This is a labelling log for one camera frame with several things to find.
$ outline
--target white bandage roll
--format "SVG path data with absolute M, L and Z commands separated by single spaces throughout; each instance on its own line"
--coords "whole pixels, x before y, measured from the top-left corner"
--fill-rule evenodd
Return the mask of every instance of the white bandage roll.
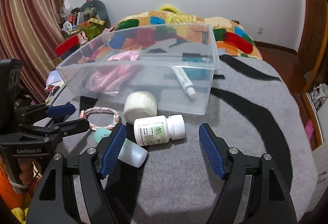
M 152 93 L 139 91 L 130 94 L 124 105 L 124 116 L 128 123 L 136 119 L 157 116 L 157 102 Z

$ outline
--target silver bolt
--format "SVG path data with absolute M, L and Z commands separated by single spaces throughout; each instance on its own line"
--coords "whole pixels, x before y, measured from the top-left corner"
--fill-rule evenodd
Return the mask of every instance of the silver bolt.
M 87 153 L 92 155 L 93 153 L 96 152 L 96 149 L 94 147 L 90 147 L 88 150 L 87 150 Z
M 231 147 L 231 148 L 229 149 L 229 152 L 230 152 L 231 154 L 235 155 L 235 154 L 238 153 L 238 149 L 235 148 L 235 147 Z
M 266 159 L 266 160 L 271 160 L 271 155 L 270 154 L 268 154 L 268 153 L 265 153 L 264 155 L 263 155 L 263 157 Z
M 56 154 L 56 155 L 54 155 L 54 160 L 60 160 L 61 157 L 62 157 L 61 154 Z

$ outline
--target brown floor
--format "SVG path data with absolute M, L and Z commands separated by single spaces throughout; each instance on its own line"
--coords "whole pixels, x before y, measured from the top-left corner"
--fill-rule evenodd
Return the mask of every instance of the brown floor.
M 302 75 L 300 61 L 293 53 L 259 46 L 257 48 L 261 52 L 263 60 L 274 67 L 286 83 L 289 92 L 300 108 L 301 119 L 305 126 L 310 116 L 301 97 L 301 91 L 305 86 L 305 80 Z M 312 150 L 314 150 L 316 146 L 314 135 L 312 135 L 310 145 Z

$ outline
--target white pill bottle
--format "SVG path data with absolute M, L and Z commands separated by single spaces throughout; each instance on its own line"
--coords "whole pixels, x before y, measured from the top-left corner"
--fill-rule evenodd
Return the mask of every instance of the white pill bottle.
M 182 115 L 155 116 L 136 119 L 133 125 L 136 142 L 140 146 L 167 143 L 186 136 Z

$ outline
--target striped curtain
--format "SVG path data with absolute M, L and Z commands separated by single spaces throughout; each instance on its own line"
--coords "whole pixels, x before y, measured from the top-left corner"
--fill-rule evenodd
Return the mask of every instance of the striped curtain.
M 0 59 L 23 61 L 21 84 L 45 101 L 55 48 L 64 41 L 59 23 L 63 0 L 0 0 Z

